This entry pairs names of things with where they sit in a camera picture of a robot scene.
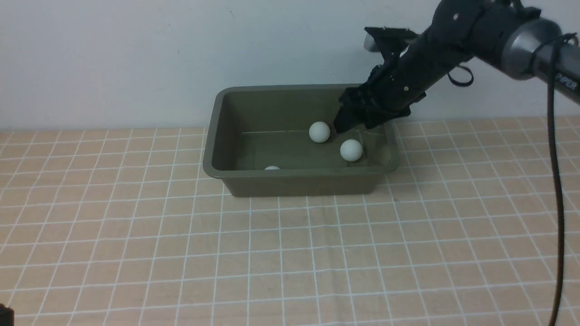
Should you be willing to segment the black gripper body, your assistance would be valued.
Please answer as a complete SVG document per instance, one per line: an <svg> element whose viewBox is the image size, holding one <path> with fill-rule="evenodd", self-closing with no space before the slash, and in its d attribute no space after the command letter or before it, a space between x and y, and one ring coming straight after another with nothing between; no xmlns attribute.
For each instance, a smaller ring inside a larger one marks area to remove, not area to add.
<svg viewBox="0 0 580 326"><path fill-rule="evenodd" d="M367 113L365 128L375 128L388 120L410 115L410 105L449 72L432 49L408 46L404 54L392 56L375 69L361 85L344 89L341 106L354 106Z"/></svg>

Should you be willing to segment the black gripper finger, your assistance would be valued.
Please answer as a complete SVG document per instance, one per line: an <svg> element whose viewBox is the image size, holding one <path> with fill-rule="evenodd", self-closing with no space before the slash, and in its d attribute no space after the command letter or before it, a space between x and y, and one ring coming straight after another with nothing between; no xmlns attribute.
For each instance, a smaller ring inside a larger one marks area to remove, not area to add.
<svg viewBox="0 0 580 326"><path fill-rule="evenodd" d="M364 109L354 106L341 106L333 120L333 127L336 133L342 134L360 124L365 124L366 120L367 113Z"/></svg>

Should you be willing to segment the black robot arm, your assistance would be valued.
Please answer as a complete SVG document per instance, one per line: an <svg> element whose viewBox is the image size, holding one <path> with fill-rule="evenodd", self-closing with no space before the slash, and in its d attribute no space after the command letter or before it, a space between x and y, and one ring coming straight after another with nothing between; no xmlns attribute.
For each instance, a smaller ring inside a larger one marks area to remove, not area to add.
<svg viewBox="0 0 580 326"><path fill-rule="evenodd" d="M365 48L384 62L340 96L333 121L338 133L408 117L429 87L472 58L514 80L537 77L579 102L579 47L570 43L577 37L519 0L442 0L421 34L386 27L365 31Z"/></svg>

